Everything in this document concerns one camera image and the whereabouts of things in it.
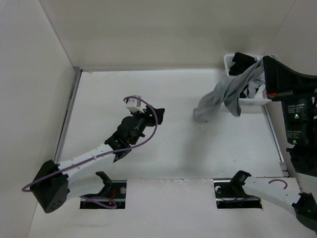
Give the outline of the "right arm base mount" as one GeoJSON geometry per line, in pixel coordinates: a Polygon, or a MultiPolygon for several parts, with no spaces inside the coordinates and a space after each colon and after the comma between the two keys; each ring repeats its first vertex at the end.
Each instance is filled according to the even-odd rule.
{"type": "Polygon", "coordinates": [[[259,197],[233,191],[229,179],[213,181],[217,209],[262,209],[259,197]]]}

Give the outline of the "grey tank top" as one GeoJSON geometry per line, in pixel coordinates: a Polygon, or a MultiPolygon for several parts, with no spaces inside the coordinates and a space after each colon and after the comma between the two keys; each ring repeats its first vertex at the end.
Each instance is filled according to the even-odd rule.
{"type": "Polygon", "coordinates": [[[250,66],[242,74],[226,77],[217,83],[214,90],[204,95],[193,110],[193,119],[196,122],[207,122],[220,109],[221,104],[230,111],[230,113],[239,117],[241,115],[241,106],[239,95],[243,88],[252,80],[263,80],[264,63],[260,60],[250,66]]]}

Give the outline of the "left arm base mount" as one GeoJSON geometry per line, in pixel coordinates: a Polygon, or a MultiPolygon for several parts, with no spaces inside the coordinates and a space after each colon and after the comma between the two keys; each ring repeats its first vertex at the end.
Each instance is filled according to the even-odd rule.
{"type": "Polygon", "coordinates": [[[127,180],[113,180],[112,186],[108,186],[97,194],[86,194],[84,197],[95,200],[104,206],[87,201],[81,198],[80,209],[96,210],[96,209],[125,209],[127,180]]]}

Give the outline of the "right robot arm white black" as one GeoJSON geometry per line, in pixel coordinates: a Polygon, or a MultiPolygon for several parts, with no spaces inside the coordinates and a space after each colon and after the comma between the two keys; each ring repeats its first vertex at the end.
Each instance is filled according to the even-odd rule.
{"type": "Polygon", "coordinates": [[[264,75],[267,97],[282,105],[287,152],[296,173],[311,191],[291,193],[238,171],[229,182],[235,196],[256,196],[294,215],[309,228],[317,230],[317,77],[296,72],[271,56],[250,66],[235,80],[248,84],[264,75]]]}

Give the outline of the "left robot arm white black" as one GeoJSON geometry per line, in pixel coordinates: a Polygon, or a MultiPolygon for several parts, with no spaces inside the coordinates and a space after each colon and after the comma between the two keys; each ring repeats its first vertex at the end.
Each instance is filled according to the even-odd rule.
{"type": "Polygon", "coordinates": [[[130,116],[125,117],[117,130],[95,149],[67,161],[55,163],[48,160],[42,164],[33,181],[23,192],[31,192],[47,214],[59,209],[65,201],[81,197],[92,203],[94,198],[111,198],[112,180],[102,166],[113,164],[126,157],[133,149],[143,145],[144,130],[157,130],[163,122],[164,108],[147,105],[129,107],[130,116]]]}

